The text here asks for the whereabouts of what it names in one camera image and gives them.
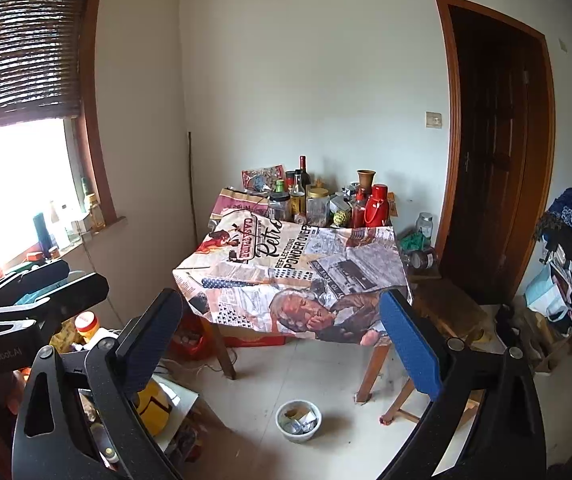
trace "window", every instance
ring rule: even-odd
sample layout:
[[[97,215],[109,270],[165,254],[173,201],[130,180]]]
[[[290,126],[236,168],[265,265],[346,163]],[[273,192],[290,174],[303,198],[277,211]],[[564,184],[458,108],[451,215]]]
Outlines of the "window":
[[[95,105],[99,0],[0,0],[0,263],[36,242],[49,202],[78,218],[81,165],[116,221]]]
[[[79,218],[77,150],[64,125],[70,127],[70,121],[46,119],[0,128],[0,264],[37,242],[32,218],[43,212],[48,226],[51,200]]]

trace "glass jar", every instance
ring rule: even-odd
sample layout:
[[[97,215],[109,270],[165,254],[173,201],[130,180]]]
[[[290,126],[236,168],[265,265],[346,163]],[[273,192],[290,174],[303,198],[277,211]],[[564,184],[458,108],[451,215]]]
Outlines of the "glass jar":
[[[268,198],[268,218],[280,222],[291,221],[290,193],[288,191],[276,191]]]
[[[430,213],[419,213],[419,218],[415,224],[418,233],[421,233],[426,238],[425,245],[430,245],[432,238],[432,215]]]
[[[330,216],[330,197],[323,187],[311,187],[306,199],[306,221],[308,225],[326,227]]]

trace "bamboo blind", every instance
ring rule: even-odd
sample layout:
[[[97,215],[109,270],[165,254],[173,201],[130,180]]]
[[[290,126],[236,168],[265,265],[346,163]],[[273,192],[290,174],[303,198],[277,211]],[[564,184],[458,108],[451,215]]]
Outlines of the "bamboo blind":
[[[86,0],[0,0],[0,126],[79,114]]]

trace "bottle on window sill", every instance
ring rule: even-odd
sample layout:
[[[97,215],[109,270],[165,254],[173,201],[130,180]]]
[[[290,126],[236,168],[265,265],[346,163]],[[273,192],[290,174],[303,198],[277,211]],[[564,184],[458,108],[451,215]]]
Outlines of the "bottle on window sill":
[[[66,249],[70,245],[70,240],[66,233],[66,226],[57,214],[55,203],[52,200],[50,201],[50,225],[57,247],[60,248],[60,250]]]
[[[61,221],[64,222],[64,229],[66,230],[68,241],[70,241],[71,244],[76,244],[81,241],[79,233],[73,227],[74,220],[68,214],[68,206],[66,204],[61,206]]]
[[[94,232],[101,231],[106,227],[102,208],[99,206],[99,201],[95,193],[90,193],[90,195],[86,196],[86,209],[90,213],[90,218],[93,221]]]

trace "jar lid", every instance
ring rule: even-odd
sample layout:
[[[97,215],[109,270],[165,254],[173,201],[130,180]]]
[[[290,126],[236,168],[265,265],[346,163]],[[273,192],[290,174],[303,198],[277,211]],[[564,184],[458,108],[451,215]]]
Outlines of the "jar lid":
[[[323,189],[323,187],[311,187],[308,190],[308,196],[310,198],[323,198],[328,196],[328,190]]]
[[[97,323],[97,316],[95,316],[95,313],[90,310],[82,312],[75,318],[75,328],[79,332],[88,332],[90,329],[94,328]]]
[[[270,194],[270,199],[275,202],[287,202],[290,199],[290,193],[288,191],[275,191]]]
[[[415,269],[421,267],[421,251],[413,251],[410,253],[410,264]]]

